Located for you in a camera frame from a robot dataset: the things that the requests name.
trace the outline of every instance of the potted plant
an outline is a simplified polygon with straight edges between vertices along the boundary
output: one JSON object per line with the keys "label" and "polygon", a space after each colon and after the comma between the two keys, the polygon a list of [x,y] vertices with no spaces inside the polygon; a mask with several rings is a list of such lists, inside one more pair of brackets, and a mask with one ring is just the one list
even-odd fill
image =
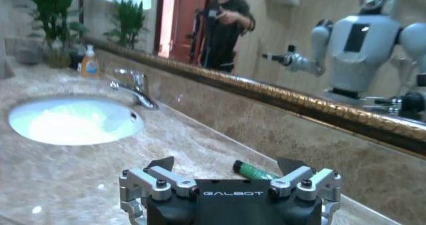
{"label": "potted plant", "polygon": [[137,36],[144,25],[142,3],[133,3],[132,0],[117,2],[113,0],[116,13],[112,15],[112,23],[114,29],[104,33],[108,40],[114,41],[120,46],[134,49],[134,44],[138,42]]}
{"label": "potted plant", "polygon": [[44,37],[46,61],[49,66],[64,68],[69,65],[69,49],[88,29],[68,17],[78,16],[80,10],[69,10],[72,0],[30,0],[36,9],[29,10],[33,17],[30,37]]}

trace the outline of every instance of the soap dispenser bottle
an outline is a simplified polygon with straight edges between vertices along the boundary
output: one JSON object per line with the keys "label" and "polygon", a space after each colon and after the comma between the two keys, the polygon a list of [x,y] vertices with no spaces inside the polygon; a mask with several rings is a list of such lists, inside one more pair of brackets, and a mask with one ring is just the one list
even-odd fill
{"label": "soap dispenser bottle", "polygon": [[81,62],[81,75],[85,77],[98,77],[100,68],[94,57],[94,50],[92,45],[86,45],[85,56]]}

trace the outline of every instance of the red door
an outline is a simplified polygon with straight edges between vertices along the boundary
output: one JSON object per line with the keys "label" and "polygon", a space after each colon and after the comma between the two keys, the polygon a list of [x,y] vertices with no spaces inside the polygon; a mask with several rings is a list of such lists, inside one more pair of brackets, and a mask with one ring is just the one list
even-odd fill
{"label": "red door", "polygon": [[172,41],[169,58],[184,63],[196,62],[196,57],[200,52],[201,36],[199,33],[196,39],[194,58],[190,61],[190,45],[192,40],[188,34],[192,33],[194,10],[205,8],[208,0],[174,0],[174,13],[172,25]]}

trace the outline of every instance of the black shirt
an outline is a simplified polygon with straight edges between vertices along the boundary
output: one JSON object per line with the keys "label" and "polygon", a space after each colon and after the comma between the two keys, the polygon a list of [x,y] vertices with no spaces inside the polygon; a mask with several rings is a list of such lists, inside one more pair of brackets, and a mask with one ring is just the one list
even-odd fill
{"label": "black shirt", "polygon": [[205,40],[201,54],[201,64],[207,68],[220,69],[220,67],[232,66],[233,64],[233,47],[239,35],[245,33],[243,26],[235,22],[224,25],[215,19],[215,13],[219,12],[219,7],[223,9],[239,12],[244,17],[253,21],[249,13],[249,6],[244,0],[228,0],[219,3],[219,0],[212,0],[207,7],[207,28]]}

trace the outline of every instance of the bamboo plant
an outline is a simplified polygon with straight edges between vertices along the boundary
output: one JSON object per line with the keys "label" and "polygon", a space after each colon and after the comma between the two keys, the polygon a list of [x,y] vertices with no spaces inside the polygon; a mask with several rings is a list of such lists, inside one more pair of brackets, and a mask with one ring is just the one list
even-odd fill
{"label": "bamboo plant", "polygon": [[28,14],[33,17],[32,30],[28,35],[30,37],[42,37],[52,48],[54,40],[60,40],[62,47],[70,46],[80,35],[88,32],[84,25],[76,21],[70,21],[69,17],[77,17],[80,10],[69,10],[72,0],[30,0],[36,9],[29,9],[26,5],[20,5],[28,9]]}
{"label": "bamboo plant", "polygon": [[110,22],[116,28],[105,32],[104,36],[120,46],[134,49],[140,31],[145,30],[142,28],[145,20],[142,3],[133,3],[132,0],[120,2],[113,0],[113,7],[116,13],[112,15]]}

